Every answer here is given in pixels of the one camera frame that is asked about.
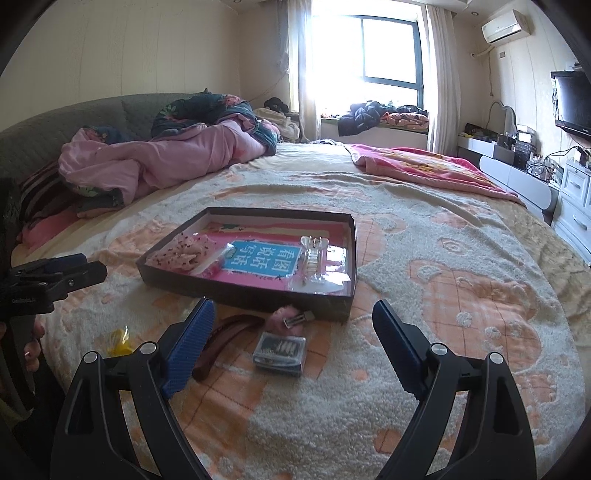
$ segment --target window frame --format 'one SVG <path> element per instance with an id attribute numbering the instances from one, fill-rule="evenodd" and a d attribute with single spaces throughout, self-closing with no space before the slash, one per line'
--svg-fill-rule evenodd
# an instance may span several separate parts
<path id="1" fill-rule="evenodd" d="M 417 91 L 417 107 L 424 108 L 424 80 L 423 80 L 423 52 L 421 50 L 421 35 L 418 29 L 418 21 L 412 22 L 410 20 L 401 20 L 399 18 L 376 17 L 374 15 L 335 15 L 337 17 L 351 17 L 359 18 L 361 20 L 361 52 L 363 55 L 363 76 L 361 80 L 366 83 L 377 83 L 379 85 L 390 85 L 394 87 L 402 87 Z M 368 77 L 365 74 L 365 31 L 363 26 L 364 20 L 381 20 L 386 22 L 402 23 L 410 25 L 413 28 L 414 39 L 414 61 L 417 81 L 416 83 L 403 82 L 402 80 L 391 80 L 380 77 Z"/>

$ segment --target window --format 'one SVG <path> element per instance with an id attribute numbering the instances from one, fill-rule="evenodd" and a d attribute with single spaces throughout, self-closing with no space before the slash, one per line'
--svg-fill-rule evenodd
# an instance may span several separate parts
<path id="1" fill-rule="evenodd" d="M 342 114 L 352 103 L 369 100 L 422 108 L 419 14 L 420 7 L 392 0 L 314 0 L 320 112 Z"/>

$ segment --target pink blanket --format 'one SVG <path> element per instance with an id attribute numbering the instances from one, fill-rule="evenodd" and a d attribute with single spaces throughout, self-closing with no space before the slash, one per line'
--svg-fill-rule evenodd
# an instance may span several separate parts
<path id="1" fill-rule="evenodd" d="M 263 155 L 266 147 L 243 132 L 241 123 L 236 118 L 212 127 L 196 124 L 175 137 L 112 145 L 93 140 L 81 128 L 62 147 L 59 172 L 84 196 L 118 189 L 129 205 L 153 190 Z"/>
<path id="2" fill-rule="evenodd" d="M 522 204 L 519 197 L 490 181 L 462 158 L 446 157 L 416 148 L 378 148 L 346 145 L 353 163 L 367 173 L 458 192 L 479 193 Z"/>

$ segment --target finger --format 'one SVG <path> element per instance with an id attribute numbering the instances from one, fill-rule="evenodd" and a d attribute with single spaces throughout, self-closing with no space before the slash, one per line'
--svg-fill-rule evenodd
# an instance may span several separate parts
<path id="1" fill-rule="evenodd" d="M 42 321 L 37 317 L 35 323 L 33 323 L 33 335 L 35 338 L 43 338 L 45 336 L 45 326 Z"/>
<path id="2" fill-rule="evenodd" d="M 39 370 L 39 360 L 37 358 L 27 362 L 27 372 L 36 372 L 37 370 Z"/>
<path id="3" fill-rule="evenodd" d="M 41 345 L 36 340 L 25 345 L 25 360 L 33 360 L 41 353 Z"/>

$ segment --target pillow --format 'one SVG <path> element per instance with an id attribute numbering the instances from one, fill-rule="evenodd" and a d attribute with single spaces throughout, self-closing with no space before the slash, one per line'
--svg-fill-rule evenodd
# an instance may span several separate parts
<path id="1" fill-rule="evenodd" d="M 29 228 L 44 218 L 62 212 L 80 201 L 61 179 L 57 160 L 36 171 L 21 183 L 21 221 Z"/>

